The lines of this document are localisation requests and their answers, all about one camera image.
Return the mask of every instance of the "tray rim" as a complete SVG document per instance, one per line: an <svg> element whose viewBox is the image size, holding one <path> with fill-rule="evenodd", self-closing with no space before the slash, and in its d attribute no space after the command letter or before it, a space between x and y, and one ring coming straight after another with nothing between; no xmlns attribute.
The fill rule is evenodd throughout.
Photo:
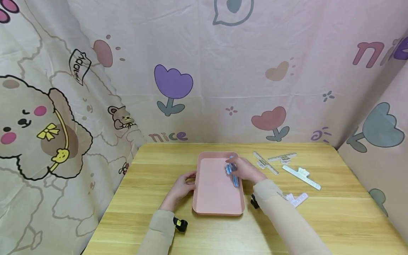
<svg viewBox="0 0 408 255"><path fill-rule="evenodd" d="M206 153L231 153L231 154L236 154L236 156L239 157L239 154L236 153L235 151L203 151L203 152L200 152L198 154L198 158L197 158L197 176L196 176L195 181L197 181L199 179L199 175L200 175L199 170L198 170L198 166L199 166L199 163L200 163L200 156L202 154L206 154ZM242 187L242 180L241 180L241 178L238 178L238 180L239 180L239 193L240 193L240 197L241 197L241 207L242 207L242 210L241 210L240 213L228 213L228 214L225 214L225 213L203 213L203 212L199 212L199 211L196 210L196 203L197 203L196 202L197 201L197 195L196 195L197 192L196 191L194 191L194 194L193 194L193 204L192 204L192 208L193 208L194 212L199 214L199 215L235 216L235 217L241 216L245 211L246 205L245 205L244 188Z"/></svg>

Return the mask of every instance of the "cartoon fabric wall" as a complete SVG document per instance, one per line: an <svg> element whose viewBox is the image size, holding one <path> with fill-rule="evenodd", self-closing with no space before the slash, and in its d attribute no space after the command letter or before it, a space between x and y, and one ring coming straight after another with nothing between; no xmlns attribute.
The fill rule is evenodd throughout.
<svg viewBox="0 0 408 255"><path fill-rule="evenodd" d="M408 239L406 11L0 0L0 254L79 254L145 142L340 147Z"/></svg>

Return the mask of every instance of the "yellow ribbon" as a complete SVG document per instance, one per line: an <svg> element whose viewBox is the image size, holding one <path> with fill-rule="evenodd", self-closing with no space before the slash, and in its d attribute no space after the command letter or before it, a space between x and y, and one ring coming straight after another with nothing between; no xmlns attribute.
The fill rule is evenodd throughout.
<svg viewBox="0 0 408 255"><path fill-rule="evenodd" d="M41 131L37 137L40 139L47 138L48 141L51 141L55 138L54 135L57 135L60 130L56 128L54 123L49 124L43 131Z"/></svg>

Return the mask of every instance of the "black clip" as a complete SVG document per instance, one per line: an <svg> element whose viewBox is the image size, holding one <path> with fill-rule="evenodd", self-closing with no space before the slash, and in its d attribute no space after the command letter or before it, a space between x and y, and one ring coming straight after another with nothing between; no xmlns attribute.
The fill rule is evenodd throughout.
<svg viewBox="0 0 408 255"><path fill-rule="evenodd" d="M251 205L253 205L253 207L254 207L255 209L258 209L258 208L259 208L258 202L256 202L256 199L255 199L255 195L254 195L254 194L251 195Z"/></svg>
<svg viewBox="0 0 408 255"><path fill-rule="evenodd" d="M179 220L178 218L173 218L173 223L176 225L176 229L180 232L185 232L187 230L188 222L185 220Z"/></svg>

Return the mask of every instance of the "flower stem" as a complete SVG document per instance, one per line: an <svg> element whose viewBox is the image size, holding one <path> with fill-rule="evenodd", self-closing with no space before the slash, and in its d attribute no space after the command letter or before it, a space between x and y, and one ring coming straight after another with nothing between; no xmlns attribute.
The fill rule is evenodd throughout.
<svg viewBox="0 0 408 255"><path fill-rule="evenodd" d="M352 138L353 138L354 141L358 141L358 140L364 138L364 134L361 132L359 134L353 135Z"/></svg>
<svg viewBox="0 0 408 255"><path fill-rule="evenodd" d="M169 98L167 100L167 105L166 105L167 113L165 113L167 117L171 115L171 108L173 108L173 102L174 102L173 98Z"/></svg>
<svg viewBox="0 0 408 255"><path fill-rule="evenodd" d="M278 131L277 128L276 128L276 129L273 129L272 132L273 132L273 135L276 137L276 141L277 141L277 142L282 141L282 138L279 136L279 131Z"/></svg>

